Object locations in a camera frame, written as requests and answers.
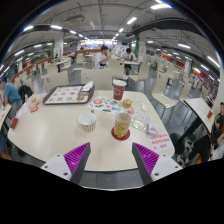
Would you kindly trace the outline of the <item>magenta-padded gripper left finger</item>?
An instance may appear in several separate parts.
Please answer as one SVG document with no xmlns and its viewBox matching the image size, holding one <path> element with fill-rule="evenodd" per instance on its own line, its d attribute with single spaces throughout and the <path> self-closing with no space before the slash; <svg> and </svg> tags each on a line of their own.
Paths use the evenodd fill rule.
<svg viewBox="0 0 224 224">
<path fill-rule="evenodd" d="M 56 154 L 41 168 L 72 183 L 79 184 L 90 152 L 90 143 L 87 142 L 64 155 Z"/>
</svg>

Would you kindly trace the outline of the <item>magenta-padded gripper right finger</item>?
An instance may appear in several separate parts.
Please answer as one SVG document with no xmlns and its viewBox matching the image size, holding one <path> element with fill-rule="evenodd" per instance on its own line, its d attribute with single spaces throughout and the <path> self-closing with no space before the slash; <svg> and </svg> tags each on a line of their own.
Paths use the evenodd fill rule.
<svg viewBox="0 0 224 224">
<path fill-rule="evenodd" d="M 132 154 L 144 185 L 182 169 L 170 156 L 166 154 L 159 155 L 137 143 L 132 144 Z"/>
</svg>

